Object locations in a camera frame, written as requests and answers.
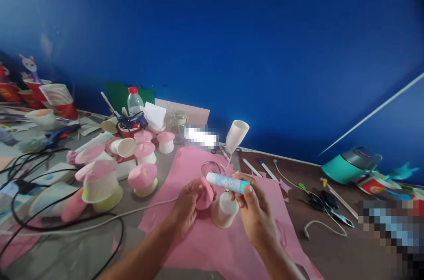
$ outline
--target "plastic bottle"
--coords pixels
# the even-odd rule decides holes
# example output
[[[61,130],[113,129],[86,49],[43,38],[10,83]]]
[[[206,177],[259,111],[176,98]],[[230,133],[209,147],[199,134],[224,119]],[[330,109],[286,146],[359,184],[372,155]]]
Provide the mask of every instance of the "plastic bottle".
[[[128,113],[129,113],[129,116],[131,117],[143,111],[144,103],[140,95],[138,94],[137,87],[129,87],[128,92],[129,92]]]

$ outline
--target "wire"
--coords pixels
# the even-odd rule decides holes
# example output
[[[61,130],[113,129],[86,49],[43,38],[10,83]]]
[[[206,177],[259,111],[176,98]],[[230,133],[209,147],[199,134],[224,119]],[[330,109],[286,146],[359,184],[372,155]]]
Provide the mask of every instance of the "wire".
[[[312,192],[310,192],[310,191],[308,191],[308,190],[306,190],[306,189],[303,189],[303,188],[301,188],[300,186],[297,186],[297,185],[295,185],[295,184],[293,184],[292,182],[290,182],[281,172],[280,172],[280,169],[278,168],[278,166],[277,166],[277,160],[276,159],[274,159],[274,164],[275,164],[275,167],[277,168],[277,171],[278,171],[278,173],[280,173],[280,175],[286,180],[286,181],[288,181],[290,184],[292,184],[294,187],[297,187],[298,189],[301,189],[302,191],[305,191],[305,192],[307,192],[308,194],[312,194],[312,195],[314,195],[316,198],[318,198],[319,200],[320,200],[320,202],[322,203],[322,206],[323,206],[323,208],[324,208],[324,210],[325,210],[325,212],[326,212],[326,215],[328,216],[328,217],[330,217],[332,220],[334,220],[334,222],[337,224],[337,226],[339,226],[340,227],[340,229],[343,231],[343,233],[339,233],[338,231],[335,231],[333,228],[331,228],[330,226],[328,226],[328,225],[326,225],[326,224],[324,224],[323,222],[320,222],[319,220],[311,220],[310,222],[308,222],[306,225],[305,225],[305,227],[303,228],[303,233],[305,234],[305,237],[309,240],[310,239],[310,237],[309,237],[309,233],[308,233],[308,228],[309,228],[309,226],[310,225],[312,225],[313,223],[319,223],[319,224],[321,224],[321,225],[324,225],[325,227],[327,227],[328,229],[330,229],[333,233],[335,233],[335,234],[337,234],[337,235],[340,235],[340,236],[343,236],[343,237],[347,237],[348,236],[348,233],[346,232],[346,230],[334,219],[334,217],[333,216],[331,216],[330,215],[330,213],[327,211],[327,208],[326,208],[326,206],[324,205],[324,202],[322,201],[322,199],[320,198],[320,197],[318,197],[317,195],[315,195],[314,193],[312,193]]]

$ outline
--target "white cable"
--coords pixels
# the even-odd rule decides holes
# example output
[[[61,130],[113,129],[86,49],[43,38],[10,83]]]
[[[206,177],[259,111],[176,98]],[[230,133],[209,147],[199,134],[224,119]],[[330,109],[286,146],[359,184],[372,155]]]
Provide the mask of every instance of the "white cable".
[[[307,190],[305,190],[305,189],[303,189],[303,188],[301,188],[300,186],[297,186],[297,185],[295,185],[295,184],[293,184],[292,182],[290,182],[287,178],[285,178],[285,176],[283,175],[283,174],[281,174],[281,172],[280,172],[280,170],[278,169],[278,166],[277,166],[277,160],[276,159],[274,159],[274,163],[275,163],[275,167],[277,168],[277,171],[278,171],[278,173],[280,173],[280,175],[286,180],[286,181],[288,181],[290,184],[292,184],[294,187],[297,187],[298,189],[301,189],[302,191],[305,191],[305,192],[307,192],[308,194],[312,194],[312,195],[314,195],[316,198],[318,198],[321,202],[322,202],[322,200],[321,200],[321,198],[319,198],[317,195],[315,195],[314,193],[312,193],[312,192],[309,192],[309,191],[307,191]],[[342,233],[339,233],[338,231],[335,231],[334,229],[332,229],[330,226],[328,226],[328,225],[326,225],[326,224],[324,224],[323,222],[320,222],[319,220],[311,220],[310,222],[308,222],[306,225],[305,225],[305,227],[303,228],[303,232],[304,232],[304,234],[305,234],[305,237],[309,240],[309,233],[308,233],[308,227],[310,226],[310,225],[312,225],[313,223],[320,223],[321,225],[324,225],[325,227],[327,227],[328,229],[330,229],[333,233],[335,233],[335,234],[337,234],[337,235],[340,235],[340,236],[343,236],[343,237],[347,237],[348,236],[348,234],[347,234],[347,232],[346,232],[346,230],[333,218],[333,216],[331,216],[330,215],[330,213],[327,211],[327,208],[325,207],[325,205],[324,205],[324,203],[322,203],[322,205],[323,205],[323,207],[324,207],[324,210],[326,211],[326,215],[327,216],[329,216],[332,220],[334,220],[334,222],[340,227],[340,229],[343,231],[343,234]]]
[[[30,233],[19,233],[16,236],[17,237],[34,237],[34,236],[45,236],[45,235],[72,235],[72,234],[78,234],[80,232],[89,231],[89,230],[92,230],[92,229],[101,227],[101,226],[103,226],[103,225],[105,225],[105,224],[107,224],[107,223],[111,222],[112,220],[117,219],[119,217],[126,216],[126,215],[129,215],[129,214],[133,214],[135,212],[139,212],[141,210],[148,209],[148,208],[151,208],[151,207],[155,207],[155,206],[158,206],[158,205],[172,203],[173,201],[176,201],[176,200],[177,199],[174,198],[174,199],[172,199],[170,201],[164,201],[164,202],[156,203],[156,204],[149,205],[149,206],[146,206],[146,207],[137,208],[137,209],[131,210],[129,212],[126,212],[126,213],[123,213],[123,214],[119,214],[117,216],[114,216],[114,217],[112,217],[112,218],[110,218],[108,220],[105,220],[102,223],[97,224],[97,225],[86,227],[86,228],[74,229],[74,230],[70,230],[70,231],[45,231],[45,232],[31,233],[31,234]],[[0,231],[0,235],[13,235],[14,233],[15,232],[13,232],[13,231]]]

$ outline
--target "red paper cup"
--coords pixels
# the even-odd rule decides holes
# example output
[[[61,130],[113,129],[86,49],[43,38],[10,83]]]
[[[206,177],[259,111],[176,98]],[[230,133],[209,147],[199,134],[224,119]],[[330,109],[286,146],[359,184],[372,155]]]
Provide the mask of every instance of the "red paper cup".
[[[21,90],[18,92],[22,98],[29,104],[29,106],[35,110],[44,109],[44,105],[39,102],[35,101],[32,96],[32,90]]]
[[[52,83],[50,80],[42,79],[42,81],[45,84]],[[34,82],[34,81],[32,81],[32,79],[25,79],[24,83],[28,86],[28,88],[30,90],[32,90],[32,96],[33,96],[35,101],[47,101],[47,99],[45,98],[45,96],[43,95],[43,93],[40,90],[41,83]]]
[[[65,119],[77,119],[78,111],[76,111],[74,103],[69,103],[65,105],[53,105],[54,109]]]
[[[18,89],[12,83],[0,83],[0,95],[8,102],[22,101],[22,97],[18,93]]]

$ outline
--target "pink foam sheet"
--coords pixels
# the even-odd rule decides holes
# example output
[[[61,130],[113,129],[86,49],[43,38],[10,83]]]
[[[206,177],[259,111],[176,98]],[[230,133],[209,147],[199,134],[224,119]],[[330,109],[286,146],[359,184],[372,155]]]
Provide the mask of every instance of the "pink foam sheet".
[[[179,148],[175,155],[168,177],[150,204],[175,198],[187,183],[199,178],[200,166],[206,161],[227,164],[222,155],[207,153],[195,147]],[[225,174],[231,176],[233,165],[224,167]],[[281,245],[292,260],[304,267],[310,280],[323,279],[319,271],[302,251],[295,229],[277,181],[254,177],[264,189],[271,203],[276,226],[281,235]],[[217,197],[224,192],[216,187]],[[174,203],[155,206],[144,211],[139,228],[152,232],[171,212]],[[210,210],[201,212],[191,231],[168,254],[164,267],[218,271],[226,279],[268,279],[265,266],[250,244],[243,228],[240,212],[228,229],[218,228],[210,218]]]

